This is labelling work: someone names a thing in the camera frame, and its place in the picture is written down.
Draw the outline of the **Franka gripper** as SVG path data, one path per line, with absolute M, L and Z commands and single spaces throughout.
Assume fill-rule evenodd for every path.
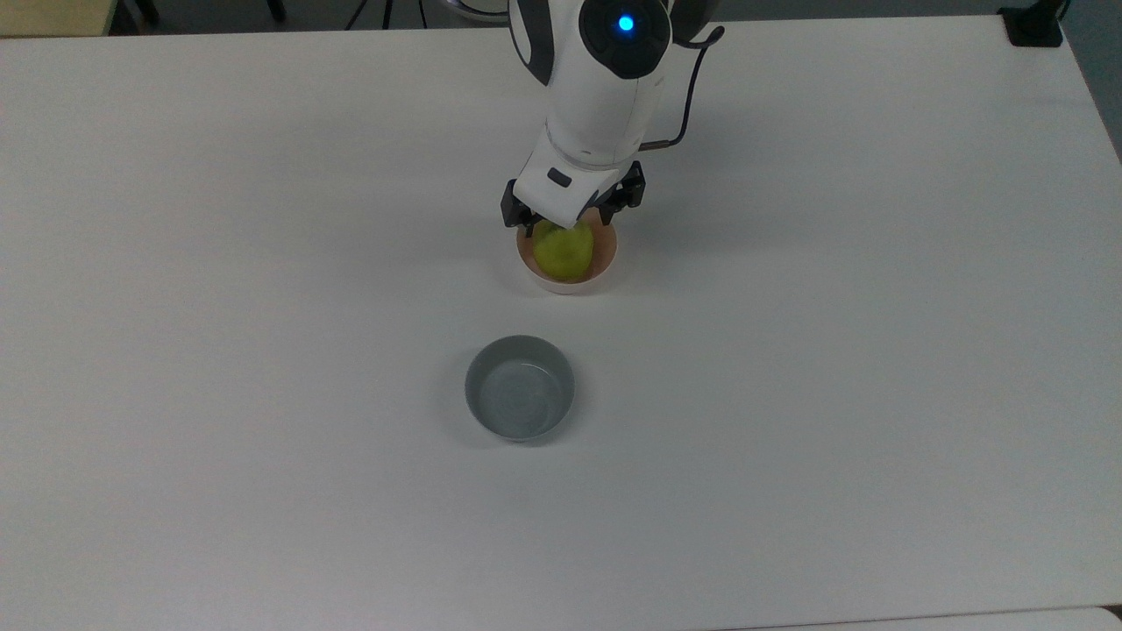
M 533 234 L 541 221 L 569 229 L 596 208 L 601 225 L 609 226 L 617 213 L 641 205 L 645 188 L 641 161 L 626 168 L 588 170 L 565 161 L 552 145 L 537 145 L 502 192 L 502 221 L 524 234 Z

